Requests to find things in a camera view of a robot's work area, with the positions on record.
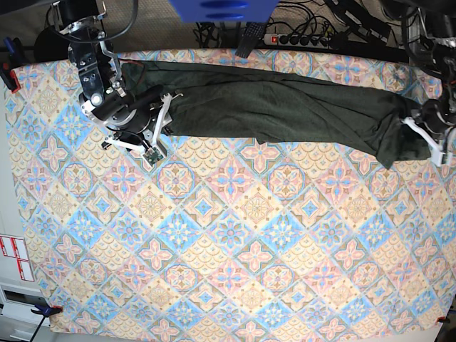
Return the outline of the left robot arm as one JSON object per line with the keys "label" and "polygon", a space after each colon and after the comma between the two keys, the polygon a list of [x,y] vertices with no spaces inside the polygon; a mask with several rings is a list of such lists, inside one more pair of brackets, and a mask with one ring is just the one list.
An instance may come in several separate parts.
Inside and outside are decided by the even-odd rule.
{"label": "left robot arm", "polygon": [[377,126],[359,137],[371,147],[382,166],[396,161],[430,159],[441,167],[450,164],[455,139],[455,2],[384,1],[385,12],[401,22],[409,59],[424,73],[442,82],[438,99],[422,105],[373,88],[343,99],[372,110]]}

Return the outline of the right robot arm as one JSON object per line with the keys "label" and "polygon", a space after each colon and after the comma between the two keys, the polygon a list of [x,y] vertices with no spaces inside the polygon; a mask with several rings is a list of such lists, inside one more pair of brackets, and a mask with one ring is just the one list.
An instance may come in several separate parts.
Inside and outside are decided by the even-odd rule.
{"label": "right robot arm", "polygon": [[172,122],[169,109],[178,94],[166,93],[162,85],[140,91],[148,66],[120,59],[111,44],[135,23],[138,1],[133,2],[126,27],[114,36],[105,32],[107,9],[96,1],[55,1],[50,10],[51,31],[69,43],[68,58],[78,69],[81,111],[109,132],[103,149],[115,145],[136,151],[150,163],[166,157],[160,136]]}

